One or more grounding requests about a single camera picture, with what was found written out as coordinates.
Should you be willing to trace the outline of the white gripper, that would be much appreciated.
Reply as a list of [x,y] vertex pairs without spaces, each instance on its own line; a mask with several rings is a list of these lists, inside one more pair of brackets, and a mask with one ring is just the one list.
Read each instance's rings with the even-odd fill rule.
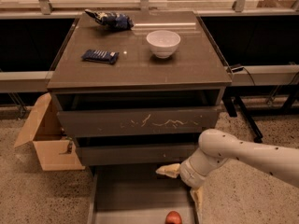
[[189,187],[191,187],[191,197],[195,205],[195,213],[199,224],[203,224],[203,184],[206,178],[200,175],[188,160],[182,164],[173,163],[163,165],[156,170],[157,175],[165,175],[171,178],[177,178],[180,175],[181,180]]

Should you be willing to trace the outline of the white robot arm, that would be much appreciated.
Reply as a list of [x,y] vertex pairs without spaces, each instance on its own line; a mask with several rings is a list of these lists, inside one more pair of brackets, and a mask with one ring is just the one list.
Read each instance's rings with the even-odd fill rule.
[[198,145],[199,148],[187,160],[163,165],[156,173],[171,178],[180,176],[181,180],[191,187],[195,217],[200,224],[203,217],[202,186],[208,175],[228,159],[241,161],[285,183],[299,187],[298,149],[247,142],[216,129],[203,131],[199,135]]

